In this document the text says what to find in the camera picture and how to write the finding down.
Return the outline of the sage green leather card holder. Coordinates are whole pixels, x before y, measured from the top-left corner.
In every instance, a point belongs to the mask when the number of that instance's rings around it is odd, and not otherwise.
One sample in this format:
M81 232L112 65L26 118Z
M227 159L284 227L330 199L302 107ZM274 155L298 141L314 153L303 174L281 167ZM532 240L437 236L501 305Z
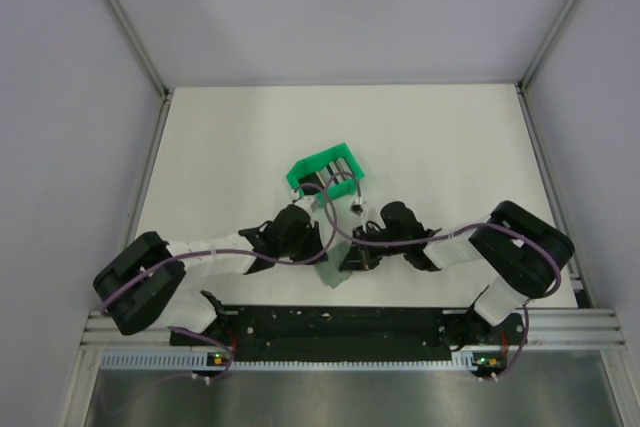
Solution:
M327 258L315 265L316 273L325 286L336 289L351 277L350 271L340 270L340 265L346 259L349 249L348 242L336 243L329 249Z

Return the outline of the green plastic card bin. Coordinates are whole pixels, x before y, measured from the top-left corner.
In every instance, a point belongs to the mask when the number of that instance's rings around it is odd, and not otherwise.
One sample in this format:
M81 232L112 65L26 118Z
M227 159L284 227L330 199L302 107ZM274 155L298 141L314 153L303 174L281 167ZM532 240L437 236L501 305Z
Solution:
M344 158L348 163L353 172L351 179L338 184L324 185L317 172L328 162L338 158ZM354 194L357 191L357 182L364 177L365 174L348 145L341 143L297 161L287 173L286 180L292 190L297 190L301 183L317 185L320 190L327 188L328 197L336 200Z

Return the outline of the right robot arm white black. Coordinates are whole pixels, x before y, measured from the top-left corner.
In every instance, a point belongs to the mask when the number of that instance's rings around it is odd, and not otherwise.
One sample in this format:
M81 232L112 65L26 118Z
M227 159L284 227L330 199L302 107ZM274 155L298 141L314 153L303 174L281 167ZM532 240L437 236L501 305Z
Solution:
M419 271L483 260L497 273L465 314L443 321L442 343L457 349L492 341L514 310L555 293L575 253L567 235L508 200L486 219L446 232L425 228L401 201L385 205L380 217L380 224L368 221L352 230L339 271L368 271L386 257L400 256Z

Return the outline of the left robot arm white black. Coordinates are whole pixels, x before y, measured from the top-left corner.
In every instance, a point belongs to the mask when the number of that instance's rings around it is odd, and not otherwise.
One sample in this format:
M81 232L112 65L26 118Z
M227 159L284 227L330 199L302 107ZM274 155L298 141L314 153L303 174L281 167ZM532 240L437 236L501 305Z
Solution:
M121 334L149 327L178 327L205 343L226 334L227 321L201 282L216 275L249 275L281 265L327 259L319 225L312 219L316 199L305 197L258 227L212 240L167 241L155 231L141 234L93 280Z

